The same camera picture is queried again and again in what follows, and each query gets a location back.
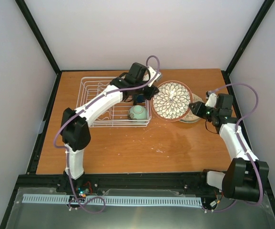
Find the black enclosure frame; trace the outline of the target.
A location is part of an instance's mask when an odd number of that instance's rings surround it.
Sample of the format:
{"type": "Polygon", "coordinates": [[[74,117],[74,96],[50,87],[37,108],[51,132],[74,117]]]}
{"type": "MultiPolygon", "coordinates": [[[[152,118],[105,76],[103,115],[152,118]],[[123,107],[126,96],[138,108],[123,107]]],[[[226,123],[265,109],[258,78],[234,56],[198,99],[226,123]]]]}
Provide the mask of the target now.
{"type": "MultiPolygon", "coordinates": [[[[258,27],[261,25],[263,19],[265,18],[266,14],[269,12],[271,6],[273,5],[274,0],[264,0],[262,6],[260,7],[258,13],[256,14],[253,22],[251,23],[249,29],[247,30],[243,40],[241,41],[240,45],[238,46],[238,49],[236,50],[233,58],[231,59],[230,63],[228,64],[225,71],[221,71],[221,74],[224,79],[224,83],[226,85],[226,89],[230,95],[233,96],[233,105],[234,105],[234,112],[238,118],[241,118],[241,112],[239,110],[239,106],[237,103],[236,96],[234,94],[233,86],[230,85],[230,74],[232,73],[233,69],[235,68],[236,64],[240,60],[242,54],[244,53],[245,49],[247,48],[249,42],[251,41],[252,37],[256,33],[258,27]]],[[[53,70],[56,73],[56,80],[52,89],[52,93],[49,98],[48,105],[46,107],[46,111],[43,118],[43,128],[40,130],[40,133],[37,136],[36,143],[31,155],[31,159],[29,161],[27,171],[24,175],[19,175],[16,185],[14,187],[14,190],[12,192],[12,195],[10,197],[8,206],[6,208],[4,217],[2,219],[0,228],[5,229],[7,226],[10,225],[10,217],[11,214],[14,213],[14,205],[15,204],[15,198],[18,195],[18,191],[20,188],[23,187],[56,187],[57,180],[56,178],[59,177],[59,175],[36,175],[36,170],[38,168],[38,164],[40,161],[40,156],[44,144],[44,140],[47,134],[47,129],[49,125],[49,121],[52,114],[53,104],[55,102],[55,98],[57,95],[57,91],[59,88],[60,80],[61,80],[61,74],[65,73],[65,70],[60,70],[58,67],[37,23],[35,22],[27,4],[23,0],[17,0],[16,1],[17,6],[19,7],[21,13],[23,14],[25,21],[28,23],[29,27],[31,28],[31,31],[33,32],[35,38],[37,39],[40,47],[44,51],[45,56],[47,57],[49,63],[51,64],[53,70]]]]}

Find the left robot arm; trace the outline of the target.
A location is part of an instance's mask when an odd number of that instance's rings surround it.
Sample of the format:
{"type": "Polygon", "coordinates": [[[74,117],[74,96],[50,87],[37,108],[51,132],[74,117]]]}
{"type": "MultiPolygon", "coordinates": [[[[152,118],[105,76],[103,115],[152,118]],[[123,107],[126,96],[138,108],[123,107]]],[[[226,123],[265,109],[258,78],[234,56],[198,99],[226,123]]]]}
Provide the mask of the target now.
{"type": "Polygon", "coordinates": [[[150,100],[158,93],[153,85],[161,77],[159,70],[140,63],[133,63],[130,70],[112,79],[103,91],[86,104],[72,110],[67,108],[62,115],[61,128],[58,133],[66,153],[65,172],[70,177],[67,186],[73,192],[83,189],[84,173],[83,155],[86,146],[90,143],[89,128],[93,122],[114,105],[126,100],[128,97],[142,95],[150,100]]]}

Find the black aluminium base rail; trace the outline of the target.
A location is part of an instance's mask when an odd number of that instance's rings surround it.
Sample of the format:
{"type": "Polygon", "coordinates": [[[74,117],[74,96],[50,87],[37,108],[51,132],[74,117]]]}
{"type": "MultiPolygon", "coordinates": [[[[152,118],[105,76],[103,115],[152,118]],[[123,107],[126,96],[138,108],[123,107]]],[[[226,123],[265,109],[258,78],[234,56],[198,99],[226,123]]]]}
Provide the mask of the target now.
{"type": "MultiPolygon", "coordinates": [[[[207,185],[204,172],[88,174],[82,175],[77,181],[74,180],[73,186],[77,194],[88,189],[100,196],[109,189],[171,190],[201,197],[212,196],[217,191],[207,185]]],[[[67,174],[19,175],[15,187],[52,187],[57,192],[72,194],[67,174]]]]}

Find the white floral pattern plate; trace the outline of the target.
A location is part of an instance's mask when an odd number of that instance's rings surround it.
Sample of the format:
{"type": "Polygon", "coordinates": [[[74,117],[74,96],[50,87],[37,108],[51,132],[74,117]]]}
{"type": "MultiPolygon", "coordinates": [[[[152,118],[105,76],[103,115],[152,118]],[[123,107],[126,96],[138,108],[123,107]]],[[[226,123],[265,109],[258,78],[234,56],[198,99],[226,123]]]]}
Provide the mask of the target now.
{"type": "Polygon", "coordinates": [[[190,88],[180,81],[166,81],[158,86],[158,94],[152,99],[154,113],[165,121],[175,122],[189,113],[192,103],[190,88]]]}

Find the pale green ceramic bowl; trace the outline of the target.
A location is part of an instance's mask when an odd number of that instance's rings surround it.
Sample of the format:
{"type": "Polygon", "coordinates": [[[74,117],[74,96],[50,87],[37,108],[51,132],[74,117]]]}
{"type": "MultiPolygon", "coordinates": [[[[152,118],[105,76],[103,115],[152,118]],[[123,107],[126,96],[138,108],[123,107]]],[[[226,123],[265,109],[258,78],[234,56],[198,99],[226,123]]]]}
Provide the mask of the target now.
{"type": "Polygon", "coordinates": [[[147,110],[144,106],[134,105],[128,111],[128,119],[134,122],[145,122],[147,120],[147,110]]]}

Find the dark blue ceramic mug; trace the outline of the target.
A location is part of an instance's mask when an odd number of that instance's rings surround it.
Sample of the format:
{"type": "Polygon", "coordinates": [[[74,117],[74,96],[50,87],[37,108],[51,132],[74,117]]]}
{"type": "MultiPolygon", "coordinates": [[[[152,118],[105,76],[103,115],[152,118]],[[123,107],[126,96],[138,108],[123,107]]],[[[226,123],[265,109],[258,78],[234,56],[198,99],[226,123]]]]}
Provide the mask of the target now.
{"type": "Polygon", "coordinates": [[[133,105],[142,104],[145,102],[145,97],[142,94],[135,94],[133,96],[133,105]]]}

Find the cream bird pattern plate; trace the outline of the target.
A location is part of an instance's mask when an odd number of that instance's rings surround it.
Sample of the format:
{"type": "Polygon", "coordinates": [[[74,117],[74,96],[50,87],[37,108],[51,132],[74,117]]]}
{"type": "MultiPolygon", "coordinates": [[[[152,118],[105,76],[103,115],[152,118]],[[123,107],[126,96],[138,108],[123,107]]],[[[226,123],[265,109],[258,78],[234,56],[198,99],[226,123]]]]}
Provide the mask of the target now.
{"type": "MultiPolygon", "coordinates": [[[[193,94],[193,103],[195,102],[203,102],[202,98],[197,96],[196,94],[193,94]]],[[[200,120],[200,117],[198,116],[195,116],[192,111],[189,111],[189,113],[183,117],[182,119],[180,119],[180,122],[183,122],[183,123],[195,123],[197,121],[200,120]]]]}

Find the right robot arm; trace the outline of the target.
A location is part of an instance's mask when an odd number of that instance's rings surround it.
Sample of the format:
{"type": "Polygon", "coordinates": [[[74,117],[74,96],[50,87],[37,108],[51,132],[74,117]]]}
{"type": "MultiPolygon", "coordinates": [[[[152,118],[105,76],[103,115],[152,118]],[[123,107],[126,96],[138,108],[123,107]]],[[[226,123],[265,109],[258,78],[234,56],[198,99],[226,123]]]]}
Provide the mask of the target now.
{"type": "Polygon", "coordinates": [[[198,101],[189,105],[195,116],[212,123],[231,159],[226,172],[206,170],[206,183],[222,191],[226,198],[259,205],[269,166],[258,159],[244,139],[238,119],[232,117],[232,104],[231,95],[211,93],[206,103],[198,101]]]}

